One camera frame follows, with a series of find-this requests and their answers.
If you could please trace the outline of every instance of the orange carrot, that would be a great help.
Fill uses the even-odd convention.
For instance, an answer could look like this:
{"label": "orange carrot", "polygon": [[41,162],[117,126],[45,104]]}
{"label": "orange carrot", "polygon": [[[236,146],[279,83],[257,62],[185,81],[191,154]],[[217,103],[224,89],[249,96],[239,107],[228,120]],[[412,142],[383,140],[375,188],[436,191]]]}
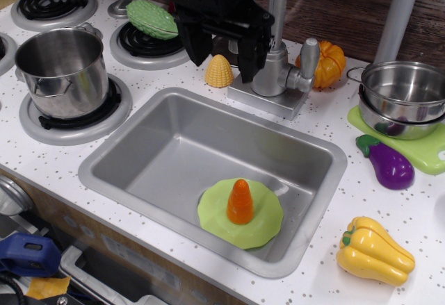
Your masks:
{"label": "orange carrot", "polygon": [[253,200],[249,184],[239,179],[235,182],[227,202],[227,216],[235,224],[247,224],[253,218]]}

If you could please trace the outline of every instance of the green cutting board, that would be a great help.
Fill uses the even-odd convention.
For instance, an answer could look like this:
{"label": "green cutting board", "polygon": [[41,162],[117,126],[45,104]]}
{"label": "green cutting board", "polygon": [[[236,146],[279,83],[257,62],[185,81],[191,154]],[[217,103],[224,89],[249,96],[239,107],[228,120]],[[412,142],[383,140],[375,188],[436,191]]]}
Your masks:
{"label": "green cutting board", "polygon": [[359,106],[348,113],[348,121],[359,130],[371,135],[389,147],[399,151],[411,164],[426,174],[437,175],[445,172],[445,125],[442,123],[428,136],[418,140],[397,140],[385,136],[368,126],[362,119]]}

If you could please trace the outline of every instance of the toy pumpkin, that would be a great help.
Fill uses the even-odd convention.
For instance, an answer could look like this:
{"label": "toy pumpkin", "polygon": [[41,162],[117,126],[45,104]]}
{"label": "toy pumpkin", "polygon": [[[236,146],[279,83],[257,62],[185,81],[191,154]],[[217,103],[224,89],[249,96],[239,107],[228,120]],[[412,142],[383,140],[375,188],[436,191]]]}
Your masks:
{"label": "toy pumpkin", "polygon": [[[343,49],[329,41],[320,41],[320,60],[315,70],[314,88],[328,88],[336,83],[346,67],[346,57]],[[300,55],[295,61],[300,67]]]}

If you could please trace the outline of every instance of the cable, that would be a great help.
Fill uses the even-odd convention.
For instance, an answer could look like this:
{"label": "cable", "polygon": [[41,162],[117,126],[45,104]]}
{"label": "cable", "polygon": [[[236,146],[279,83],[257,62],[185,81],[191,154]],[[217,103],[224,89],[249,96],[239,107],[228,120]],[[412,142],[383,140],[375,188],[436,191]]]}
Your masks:
{"label": "cable", "polygon": [[22,289],[19,287],[17,283],[14,282],[13,279],[6,276],[5,274],[0,274],[0,282],[10,286],[14,290],[17,299],[19,300],[18,305],[26,305],[26,298],[23,295]]}

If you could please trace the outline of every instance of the sink rim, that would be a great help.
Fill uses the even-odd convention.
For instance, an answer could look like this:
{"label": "sink rim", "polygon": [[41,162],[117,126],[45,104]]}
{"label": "sink rim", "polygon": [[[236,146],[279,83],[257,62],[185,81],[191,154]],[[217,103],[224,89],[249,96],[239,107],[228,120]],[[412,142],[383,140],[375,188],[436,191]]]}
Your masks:
{"label": "sink rim", "polygon": [[[151,204],[148,201],[136,197],[131,193],[126,196],[127,201],[125,203],[118,201],[117,199],[113,198],[113,193],[122,192],[122,190],[94,176],[93,171],[95,166],[101,161],[103,156],[112,151],[120,141],[114,140],[113,137],[120,137],[121,135],[125,136],[126,133],[130,133],[132,129],[139,125],[140,121],[142,121],[145,116],[150,114],[160,102],[170,95],[179,95],[180,97],[197,101],[205,106],[215,108],[217,111],[229,113],[229,115],[239,117],[248,122],[253,122],[253,124],[262,126],[270,131],[276,132],[277,134],[289,135],[297,140],[304,141],[306,144],[317,146],[330,155],[332,161],[327,169],[326,176],[321,181],[319,189],[309,205],[305,216],[302,218],[298,230],[294,234],[293,239],[290,241],[289,246],[280,260],[268,262],[257,258],[249,252],[226,242],[225,240],[191,224],[190,222],[187,222],[180,217],[177,217],[176,215],[173,215],[170,212],[163,210],[162,208],[155,206],[154,204]],[[241,267],[261,277],[282,278],[292,273],[297,268],[304,255],[304,252],[309,246],[309,242],[314,236],[318,225],[337,189],[341,177],[346,170],[347,158],[344,152],[337,145],[331,142],[316,138],[306,133],[301,133],[295,129],[290,129],[267,119],[257,117],[243,110],[239,110],[218,101],[208,99],[183,88],[166,88],[157,92],[145,105],[143,105],[135,114],[133,114],[132,117],[136,116],[137,113],[140,115],[135,117],[137,119],[136,121],[127,120],[115,131],[115,133],[112,133],[104,143],[102,143],[82,162],[79,167],[79,179],[82,184],[90,190],[94,190],[105,197],[119,202],[119,204],[127,206],[131,210],[136,211],[137,213],[140,213],[165,227],[168,227],[172,231],[177,232],[182,236],[191,239],[192,241],[195,241],[197,244],[206,247],[207,249],[221,255],[223,258],[240,265]]]}

